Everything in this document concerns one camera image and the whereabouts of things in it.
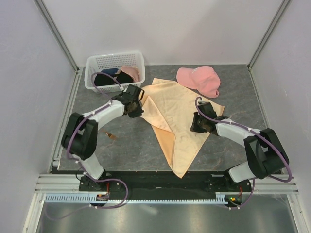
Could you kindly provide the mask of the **pink baseball cap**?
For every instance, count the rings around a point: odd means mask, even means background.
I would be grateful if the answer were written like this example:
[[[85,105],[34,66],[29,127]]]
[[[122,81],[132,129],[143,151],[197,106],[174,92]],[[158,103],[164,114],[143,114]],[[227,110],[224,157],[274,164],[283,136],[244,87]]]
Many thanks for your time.
[[[197,68],[181,67],[176,74],[177,82],[189,89],[197,90],[201,95],[208,98],[219,96],[221,80],[214,69],[210,66]]]

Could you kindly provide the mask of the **right aluminium frame post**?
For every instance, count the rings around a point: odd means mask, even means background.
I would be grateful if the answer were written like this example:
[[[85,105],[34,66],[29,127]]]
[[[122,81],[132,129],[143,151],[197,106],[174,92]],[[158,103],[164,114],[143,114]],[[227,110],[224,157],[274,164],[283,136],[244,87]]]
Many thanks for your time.
[[[274,30],[276,29],[278,23],[280,22],[282,16],[286,12],[286,10],[289,7],[291,2],[292,2],[291,0],[283,0],[281,2],[281,4],[278,7],[274,17],[272,18],[272,20],[271,20],[267,30],[265,31],[265,33],[264,33],[264,35],[263,35],[259,45],[257,46],[253,56],[251,57],[250,62],[247,65],[247,68],[248,68],[249,71],[251,71],[251,69],[255,65],[257,59],[259,58],[260,54],[262,53],[263,49],[265,48],[268,40],[272,36]]]

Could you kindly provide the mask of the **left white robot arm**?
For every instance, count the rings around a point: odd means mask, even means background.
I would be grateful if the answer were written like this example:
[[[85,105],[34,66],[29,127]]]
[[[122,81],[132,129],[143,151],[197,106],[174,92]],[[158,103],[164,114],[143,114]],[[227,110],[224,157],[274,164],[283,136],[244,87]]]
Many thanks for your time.
[[[104,168],[95,155],[98,131],[121,116],[142,116],[144,93],[143,89],[130,84],[99,108],[84,114],[72,113],[69,117],[61,145],[67,151],[67,158],[79,164],[91,178],[89,184],[96,191],[105,189],[107,184],[102,176]]]

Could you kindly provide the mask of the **black cap in basket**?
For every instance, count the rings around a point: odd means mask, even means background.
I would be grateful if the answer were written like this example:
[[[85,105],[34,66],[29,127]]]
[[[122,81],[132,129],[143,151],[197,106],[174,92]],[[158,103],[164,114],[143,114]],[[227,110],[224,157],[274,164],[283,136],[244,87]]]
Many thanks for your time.
[[[130,75],[121,72],[113,76],[113,78],[110,78],[104,74],[97,74],[94,80],[94,84],[96,86],[114,85],[117,84],[116,82],[118,82],[119,84],[133,83],[134,79]]]

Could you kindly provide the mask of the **blue cap in basket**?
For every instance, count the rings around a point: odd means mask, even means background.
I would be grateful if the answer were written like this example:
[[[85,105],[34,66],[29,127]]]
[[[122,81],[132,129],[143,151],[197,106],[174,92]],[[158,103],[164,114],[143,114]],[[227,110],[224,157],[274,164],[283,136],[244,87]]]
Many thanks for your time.
[[[118,68],[109,68],[109,69],[103,69],[101,73],[105,73],[110,76],[115,76],[118,71],[119,71]]]

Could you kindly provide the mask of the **peach cloth napkin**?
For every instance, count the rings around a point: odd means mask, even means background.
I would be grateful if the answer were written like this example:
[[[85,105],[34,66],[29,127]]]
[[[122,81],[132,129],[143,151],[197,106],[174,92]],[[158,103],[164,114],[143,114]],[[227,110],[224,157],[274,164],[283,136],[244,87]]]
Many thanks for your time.
[[[199,94],[158,78],[143,90],[141,117],[151,124],[174,174],[182,178],[210,135],[190,131]]]

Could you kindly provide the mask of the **orange handled fork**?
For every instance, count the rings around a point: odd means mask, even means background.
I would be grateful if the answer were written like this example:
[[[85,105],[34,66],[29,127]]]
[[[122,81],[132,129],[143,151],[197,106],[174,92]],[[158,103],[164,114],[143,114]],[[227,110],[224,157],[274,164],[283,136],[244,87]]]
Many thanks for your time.
[[[114,135],[114,134],[112,134],[112,133],[108,133],[108,132],[104,132],[107,136],[108,136],[108,138],[109,139],[111,139],[111,140],[116,140],[117,139],[117,137]]]

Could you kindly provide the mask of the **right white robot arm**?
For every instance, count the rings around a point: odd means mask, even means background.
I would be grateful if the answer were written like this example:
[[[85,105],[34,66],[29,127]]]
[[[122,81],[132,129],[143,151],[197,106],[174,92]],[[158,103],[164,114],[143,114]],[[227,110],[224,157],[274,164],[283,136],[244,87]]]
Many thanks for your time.
[[[211,133],[227,138],[245,149],[247,161],[227,170],[223,178],[223,187],[234,191],[240,182],[249,179],[270,177],[288,183],[292,180],[289,158],[276,134],[270,128],[253,129],[239,124],[228,117],[218,116],[210,102],[195,100],[192,126],[195,133]]]

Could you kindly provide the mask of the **left aluminium frame post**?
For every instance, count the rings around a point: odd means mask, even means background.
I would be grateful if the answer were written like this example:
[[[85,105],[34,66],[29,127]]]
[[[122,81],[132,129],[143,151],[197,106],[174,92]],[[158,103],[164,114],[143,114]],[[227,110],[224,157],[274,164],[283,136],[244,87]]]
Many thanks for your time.
[[[50,31],[52,32],[54,38],[56,39],[58,45],[60,46],[62,52],[64,53],[66,59],[68,60],[70,66],[73,68],[75,73],[78,73],[79,67],[75,62],[69,48],[67,47],[59,29],[57,28],[56,23],[54,22],[50,12],[48,11],[45,3],[43,0],[34,0],[34,3],[38,7],[39,11],[41,12],[44,20],[46,21]]]

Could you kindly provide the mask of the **white plastic basket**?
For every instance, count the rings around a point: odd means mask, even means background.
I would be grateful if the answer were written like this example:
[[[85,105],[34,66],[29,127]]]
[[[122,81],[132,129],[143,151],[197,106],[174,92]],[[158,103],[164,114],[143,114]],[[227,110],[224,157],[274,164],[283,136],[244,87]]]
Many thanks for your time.
[[[138,78],[132,84],[141,87],[145,81],[144,58],[141,52],[130,51],[90,56],[86,61],[84,76],[85,88],[95,93],[98,93],[99,90],[105,93],[120,91],[121,89],[118,84],[113,84],[111,78],[105,75],[98,76],[96,73],[104,72],[115,79],[117,76],[116,73],[123,67],[131,67],[138,70]]]

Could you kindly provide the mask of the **aluminium frame post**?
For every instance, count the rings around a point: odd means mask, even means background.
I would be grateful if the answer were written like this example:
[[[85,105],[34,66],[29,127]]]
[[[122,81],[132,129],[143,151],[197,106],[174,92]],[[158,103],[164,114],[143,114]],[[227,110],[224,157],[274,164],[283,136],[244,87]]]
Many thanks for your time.
[[[34,0],[34,3],[38,7],[39,11],[41,12],[44,20],[46,21],[50,31],[52,32],[54,38],[56,39],[58,45],[60,46],[62,52],[64,53],[66,59],[68,60],[70,66],[73,68],[75,73],[78,73],[79,67],[75,62],[69,48],[67,47],[59,29],[57,28],[56,23],[54,22],[50,12],[48,11],[45,3],[43,0]]]
[[[268,40],[272,36],[274,30],[276,29],[278,23],[280,22],[282,16],[286,12],[286,10],[289,7],[291,2],[292,2],[291,0],[283,0],[281,2],[281,4],[278,7],[274,17],[272,18],[272,20],[271,20],[267,30],[265,31],[265,33],[264,33],[264,35],[263,35],[259,45],[257,46],[253,56],[251,57],[250,62],[247,65],[247,68],[248,68],[249,71],[251,71],[251,69],[255,65],[257,59],[259,58],[260,54],[262,53],[263,49],[265,48]]]

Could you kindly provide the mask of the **aluminium front rail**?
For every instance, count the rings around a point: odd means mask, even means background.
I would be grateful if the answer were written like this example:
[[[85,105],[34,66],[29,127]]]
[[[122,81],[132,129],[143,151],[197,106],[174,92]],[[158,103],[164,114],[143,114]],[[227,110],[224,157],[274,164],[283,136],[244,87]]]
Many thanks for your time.
[[[35,193],[78,193],[79,181],[74,175],[41,174],[35,186]],[[298,195],[296,182],[282,183],[272,178],[255,181],[254,194],[272,195],[287,194]]]

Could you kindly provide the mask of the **light pink cap in basket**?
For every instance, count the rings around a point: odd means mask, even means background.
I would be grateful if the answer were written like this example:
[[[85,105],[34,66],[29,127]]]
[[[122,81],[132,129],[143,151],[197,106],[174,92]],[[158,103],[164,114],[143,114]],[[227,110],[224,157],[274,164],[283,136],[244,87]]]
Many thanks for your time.
[[[140,79],[139,79],[140,72],[139,72],[139,69],[137,67],[122,66],[121,71],[126,73],[127,75],[131,76],[134,82],[140,81]]]

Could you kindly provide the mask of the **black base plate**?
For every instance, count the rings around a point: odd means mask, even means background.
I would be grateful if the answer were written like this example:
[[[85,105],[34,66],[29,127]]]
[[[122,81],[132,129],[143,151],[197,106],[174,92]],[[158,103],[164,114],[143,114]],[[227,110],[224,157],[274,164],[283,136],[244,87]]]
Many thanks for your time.
[[[225,171],[189,171],[182,178],[171,171],[108,171],[102,183],[83,176],[79,191],[109,192],[115,198],[214,198],[217,192],[246,193],[249,180],[233,183]]]

